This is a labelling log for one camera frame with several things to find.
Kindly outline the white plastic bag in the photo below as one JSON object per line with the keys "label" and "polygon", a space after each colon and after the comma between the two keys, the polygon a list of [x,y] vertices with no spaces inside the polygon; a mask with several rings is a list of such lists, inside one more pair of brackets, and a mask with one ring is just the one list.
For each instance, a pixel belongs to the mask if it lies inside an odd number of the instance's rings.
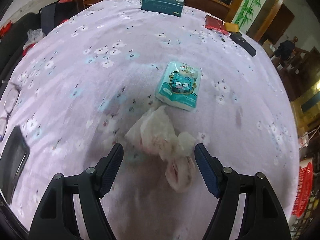
{"label": "white plastic bag", "polygon": [[191,157],[196,139],[188,132],[175,133],[164,105],[144,113],[125,134],[125,139],[136,149],[167,163],[165,177],[174,191],[188,191],[196,170]]}

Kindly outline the red plastic mesh basket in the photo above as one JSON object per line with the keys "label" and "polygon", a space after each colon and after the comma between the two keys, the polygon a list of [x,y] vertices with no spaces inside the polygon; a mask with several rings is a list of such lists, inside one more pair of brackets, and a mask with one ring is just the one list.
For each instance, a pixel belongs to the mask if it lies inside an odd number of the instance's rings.
{"label": "red plastic mesh basket", "polygon": [[299,167],[298,187],[291,215],[300,217],[306,210],[313,186],[313,164],[308,162]]}

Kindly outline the black smartphone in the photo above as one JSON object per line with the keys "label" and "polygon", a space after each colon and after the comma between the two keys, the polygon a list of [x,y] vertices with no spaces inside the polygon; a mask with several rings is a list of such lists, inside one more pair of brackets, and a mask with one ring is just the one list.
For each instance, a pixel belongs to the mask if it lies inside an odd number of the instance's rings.
{"label": "black smartphone", "polygon": [[9,205],[29,154],[20,126],[15,126],[1,155],[1,192]]}

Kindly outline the floral purple tablecloth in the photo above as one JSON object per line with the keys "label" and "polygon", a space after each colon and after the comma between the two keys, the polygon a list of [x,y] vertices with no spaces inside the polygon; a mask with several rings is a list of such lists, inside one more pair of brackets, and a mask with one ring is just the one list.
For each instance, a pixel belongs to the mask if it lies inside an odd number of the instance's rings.
{"label": "floral purple tablecloth", "polygon": [[217,199],[199,172],[176,193],[159,157],[136,152],[124,136],[151,107],[171,61],[200,68],[197,106],[166,111],[176,132],[188,132],[238,173],[266,174],[286,217],[296,198],[297,132],[283,83],[263,48],[250,56],[204,26],[205,13],[181,17],[143,11],[140,0],[105,0],[55,28],[15,68],[2,102],[30,148],[10,208],[25,228],[56,173],[79,174],[115,143],[124,160],[101,201],[117,239],[201,239]]}

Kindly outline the teal cartoon tissue pack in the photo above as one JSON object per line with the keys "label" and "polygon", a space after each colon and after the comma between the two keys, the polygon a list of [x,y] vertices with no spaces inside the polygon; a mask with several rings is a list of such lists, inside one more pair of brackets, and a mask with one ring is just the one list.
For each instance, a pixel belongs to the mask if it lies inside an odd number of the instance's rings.
{"label": "teal cartoon tissue pack", "polygon": [[155,97],[169,106],[186,111],[196,108],[202,71],[178,61],[168,63]]}

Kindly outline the black remote pouch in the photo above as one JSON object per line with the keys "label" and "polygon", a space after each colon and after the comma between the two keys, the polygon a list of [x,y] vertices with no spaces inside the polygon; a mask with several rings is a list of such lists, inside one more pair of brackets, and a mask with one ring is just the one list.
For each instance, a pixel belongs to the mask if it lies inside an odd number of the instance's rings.
{"label": "black remote pouch", "polygon": [[255,57],[256,50],[243,38],[242,34],[240,32],[233,32],[230,33],[230,39],[235,42],[237,45],[244,48],[245,51],[251,55],[251,57]]}

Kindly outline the yellow tape roll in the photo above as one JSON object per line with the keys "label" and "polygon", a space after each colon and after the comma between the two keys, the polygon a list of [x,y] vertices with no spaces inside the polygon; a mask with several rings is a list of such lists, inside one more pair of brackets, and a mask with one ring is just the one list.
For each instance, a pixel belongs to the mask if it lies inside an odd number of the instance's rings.
{"label": "yellow tape roll", "polygon": [[229,33],[238,33],[239,32],[239,25],[236,23],[225,22],[224,26],[225,26],[225,29]]}

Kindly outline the green tissue box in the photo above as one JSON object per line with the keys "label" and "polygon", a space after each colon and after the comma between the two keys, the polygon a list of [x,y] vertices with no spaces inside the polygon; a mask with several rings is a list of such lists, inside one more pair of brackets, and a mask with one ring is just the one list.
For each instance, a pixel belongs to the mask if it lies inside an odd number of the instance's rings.
{"label": "green tissue box", "polygon": [[185,0],[141,0],[141,9],[181,17]]}

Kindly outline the purple frame eyeglasses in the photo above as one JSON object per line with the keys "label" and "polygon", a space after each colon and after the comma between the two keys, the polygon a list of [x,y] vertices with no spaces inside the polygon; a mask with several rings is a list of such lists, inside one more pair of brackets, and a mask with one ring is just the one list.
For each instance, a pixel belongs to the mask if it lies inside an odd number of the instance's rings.
{"label": "purple frame eyeglasses", "polygon": [[11,81],[2,80],[2,83],[6,85],[11,85],[12,87],[8,92],[4,102],[4,111],[6,113],[6,116],[1,116],[1,142],[4,139],[4,136],[7,131],[9,118],[12,114],[12,111],[14,110],[14,107],[16,106],[16,103],[18,102],[18,98],[21,92],[20,86]]}

